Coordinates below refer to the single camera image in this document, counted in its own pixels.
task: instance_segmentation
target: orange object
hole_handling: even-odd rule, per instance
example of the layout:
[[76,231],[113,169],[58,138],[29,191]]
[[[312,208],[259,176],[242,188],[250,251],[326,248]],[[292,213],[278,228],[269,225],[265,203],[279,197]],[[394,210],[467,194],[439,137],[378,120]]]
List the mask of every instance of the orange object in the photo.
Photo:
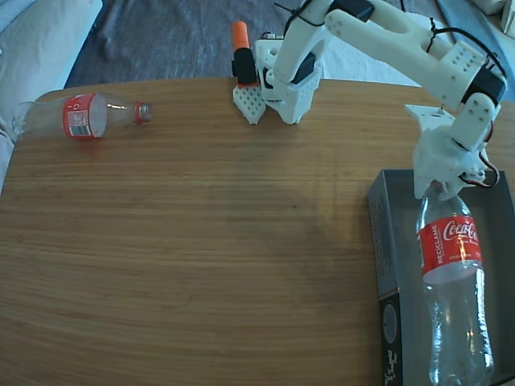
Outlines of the orange object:
[[250,48],[249,33],[247,25],[243,22],[233,23],[233,50],[236,52],[240,48]]

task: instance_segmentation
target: bottle cap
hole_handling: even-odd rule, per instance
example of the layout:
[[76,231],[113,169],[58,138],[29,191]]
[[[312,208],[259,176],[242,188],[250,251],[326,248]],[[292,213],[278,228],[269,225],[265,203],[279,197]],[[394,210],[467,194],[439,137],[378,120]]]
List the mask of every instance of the bottle cap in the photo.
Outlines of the bottle cap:
[[152,105],[150,103],[136,102],[136,124],[149,122],[152,119]]

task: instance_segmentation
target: coca-cola logo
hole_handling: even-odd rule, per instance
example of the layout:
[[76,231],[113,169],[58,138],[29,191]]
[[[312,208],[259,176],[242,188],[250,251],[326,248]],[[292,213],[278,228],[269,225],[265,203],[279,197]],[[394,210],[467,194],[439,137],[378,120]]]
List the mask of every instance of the coca-cola logo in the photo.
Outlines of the coca-cola logo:
[[455,220],[449,221],[443,229],[443,239],[449,241],[460,236],[478,241],[474,223],[457,224]]

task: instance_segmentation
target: empty plastic bottle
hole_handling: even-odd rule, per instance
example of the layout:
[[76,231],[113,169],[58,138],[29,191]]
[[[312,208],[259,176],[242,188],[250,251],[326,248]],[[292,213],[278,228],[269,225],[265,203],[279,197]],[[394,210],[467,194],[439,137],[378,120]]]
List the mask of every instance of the empty plastic bottle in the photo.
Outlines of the empty plastic bottle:
[[417,223],[431,314],[429,377],[438,386],[483,386],[493,373],[484,314],[484,272],[476,225],[457,195],[441,201],[433,182]]
[[66,96],[51,102],[25,102],[19,105],[11,137],[100,138],[110,128],[141,125],[151,119],[150,104],[126,102],[100,92]]

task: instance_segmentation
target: coca-cola bottle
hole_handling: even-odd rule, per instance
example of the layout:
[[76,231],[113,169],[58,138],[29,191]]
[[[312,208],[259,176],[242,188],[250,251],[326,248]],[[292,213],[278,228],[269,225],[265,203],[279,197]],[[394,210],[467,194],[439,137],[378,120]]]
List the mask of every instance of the coca-cola bottle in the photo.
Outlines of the coca-cola bottle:
[[24,102],[18,106],[11,125],[11,138],[63,137],[75,139],[100,138],[106,129],[136,123],[151,118],[150,105],[127,102],[100,92],[66,96],[51,102]]
[[493,357],[484,314],[484,272],[465,202],[433,182],[417,223],[424,294],[431,314],[429,378],[438,386],[488,385]]

